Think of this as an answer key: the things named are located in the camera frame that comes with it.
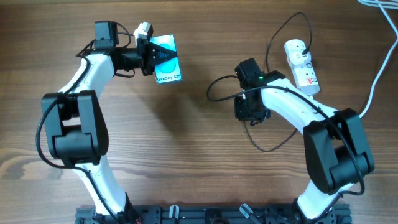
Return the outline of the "teal screen smartphone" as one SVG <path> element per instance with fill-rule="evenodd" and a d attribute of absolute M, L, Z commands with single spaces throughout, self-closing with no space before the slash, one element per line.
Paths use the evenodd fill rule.
<path fill-rule="evenodd" d="M 152 37 L 152 43 L 163 48 L 177 51 L 173 34 Z M 155 78 L 158 84 L 166 84 L 182 81 L 182 72 L 180 69 L 178 57 L 155 66 Z"/>

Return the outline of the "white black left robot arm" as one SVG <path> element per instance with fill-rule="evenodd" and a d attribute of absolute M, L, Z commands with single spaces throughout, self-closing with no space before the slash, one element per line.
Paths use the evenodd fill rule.
<path fill-rule="evenodd" d="M 95 39 L 76 55 L 81 60 L 76 74 L 58 92 L 43 96 L 36 132 L 40 158 L 79 175 L 95 202 L 92 217 L 103 223 L 129 222 L 134 216 L 106 156 L 109 135 L 99 103 L 105 86 L 137 69 L 155 75 L 158 84 L 182 80 L 174 35 L 155 37 L 152 24 L 141 22 L 133 33 L 123 31 L 135 43 L 131 48 L 119 44 L 120 27 L 114 21 L 95 22 Z"/>

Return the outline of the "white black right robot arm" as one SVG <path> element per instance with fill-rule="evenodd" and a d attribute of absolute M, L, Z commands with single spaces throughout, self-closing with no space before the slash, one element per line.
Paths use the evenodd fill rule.
<path fill-rule="evenodd" d="M 303 135 L 310 183 L 296 200 L 307 223 L 323 218 L 354 184 L 374 170 L 366 133 L 355 110 L 325 106 L 294 87 L 277 70 L 264 73 L 253 58 L 235 69 L 243 93 L 234 98 L 235 116 L 251 126 L 275 111 Z"/>

